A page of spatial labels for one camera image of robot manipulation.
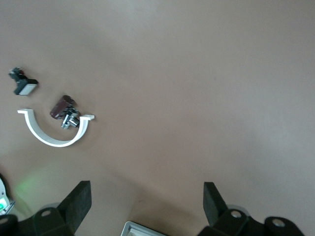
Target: curved white plastic part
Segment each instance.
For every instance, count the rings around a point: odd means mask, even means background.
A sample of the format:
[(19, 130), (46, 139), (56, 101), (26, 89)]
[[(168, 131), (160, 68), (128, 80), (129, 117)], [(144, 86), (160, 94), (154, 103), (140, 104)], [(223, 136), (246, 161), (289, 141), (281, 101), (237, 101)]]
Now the curved white plastic part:
[(46, 133), (44, 133), (44, 131), (41, 130), (41, 128), (38, 126), (36, 122), (33, 109), (20, 109), (18, 110), (18, 113), (24, 114), (26, 124), (28, 125), (30, 131), (32, 132), (32, 134), (34, 134), (35, 137), (37, 137), (43, 143), (57, 148), (69, 146), (71, 144), (74, 144), (79, 139), (81, 139), (84, 133), (87, 131), (89, 121), (95, 118), (94, 115), (81, 116), (78, 133), (74, 136), (72, 140), (61, 141), (53, 139), (52, 137), (48, 136)]

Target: small mechanical part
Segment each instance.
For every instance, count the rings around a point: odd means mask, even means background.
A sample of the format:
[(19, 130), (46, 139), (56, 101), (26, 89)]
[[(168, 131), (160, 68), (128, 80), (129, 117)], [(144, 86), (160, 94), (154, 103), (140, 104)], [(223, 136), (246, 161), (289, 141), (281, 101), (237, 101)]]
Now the small mechanical part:
[(70, 126), (78, 127), (80, 124), (77, 118), (80, 112), (73, 107), (74, 104), (75, 101), (70, 96), (64, 95), (50, 112), (52, 118), (63, 119), (62, 129), (68, 129)]
[(0, 215), (8, 214), (13, 208), (15, 201), (8, 198), (6, 195), (5, 185), (0, 178)]
[(274, 223), (274, 225), (278, 226), (278, 227), (284, 227), (285, 226), (285, 223), (282, 220), (279, 220), (279, 219), (273, 219), (272, 223)]
[(166, 236), (132, 221), (125, 223), (121, 236)]
[(63, 123), (61, 125), (62, 129), (68, 129), (69, 126), (78, 127), (80, 121), (76, 118), (79, 115), (79, 111), (73, 107), (69, 108), (67, 115), (65, 115)]
[(10, 70), (9, 76), (16, 82), (17, 88), (13, 91), (16, 95), (29, 95), (38, 85), (37, 80), (26, 77), (24, 71), (19, 67)]
[(236, 210), (232, 211), (232, 212), (231, 212), (231, 215), (232, 215), (233, 217), (235, 217), (235, 218), (241, 218), (241, 217), (242, 217), (242, 215), (241, 215), (238, 211), (236, 211)]

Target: brown surface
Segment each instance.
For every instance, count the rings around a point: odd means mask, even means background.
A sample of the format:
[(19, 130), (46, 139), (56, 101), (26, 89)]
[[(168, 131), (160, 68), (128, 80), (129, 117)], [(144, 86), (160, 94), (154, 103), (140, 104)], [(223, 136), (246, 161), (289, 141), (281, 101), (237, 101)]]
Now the brown surface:
[[(172, 236), (206, 225), (204, 181), (257, 220), (280, 215), (315, 235), (314, 1), (0, 3), (0, 172), (25, 218), (91, 180), (77, 235), (118, 236), (134, 220)], [(21, 66), (39, 86), (15, 96)], [(49, 112), (70, 95), (94, 114), (57, 139)]]

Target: metal screw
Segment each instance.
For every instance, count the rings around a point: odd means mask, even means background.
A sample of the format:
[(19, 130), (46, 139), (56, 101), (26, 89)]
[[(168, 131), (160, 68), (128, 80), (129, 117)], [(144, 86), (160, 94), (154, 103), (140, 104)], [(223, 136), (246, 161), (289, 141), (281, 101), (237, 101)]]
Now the metal screw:
[(284, 227), (285, 226), (285, 223), (280, 219), (273, 219), (272, 223), (274, 223), (274, 225), (278, 226), (278, 227)]
[(238, 211), (234, 210), (231, 212), (231, 215), (234, 217), (234, 218), (241, 218), (242, 215), (241, 213), (239, 213)]
[(45, 217), (45, 216), (47, 216), (47, 215), (50, 215), (50, 213), (51, 213), (50, 210), (46, 210), (46, 211), (44, 211), (44, 212), (41, 214), (41, 216), (42, 216), (42, 217)]
[(8, 218), (3, 218), (0, 220), (0, 225), (5, 224), (8, 221), (9, 221)]

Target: black plastic piece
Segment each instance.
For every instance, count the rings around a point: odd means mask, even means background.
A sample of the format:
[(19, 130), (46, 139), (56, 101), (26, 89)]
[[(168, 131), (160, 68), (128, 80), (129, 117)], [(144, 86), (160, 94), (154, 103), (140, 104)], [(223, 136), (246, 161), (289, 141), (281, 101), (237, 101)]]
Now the black plastic piece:
[(65, 223), (74, 233), (92, 206), (91, 183), (80, 182), (57, 207)]
[(214, 183), (204, 183), (203, 207), (210, 226), (198, 236), (304, 236), (291, 221), (268, 217), (264, 224), (238, 209), (228, 209)]

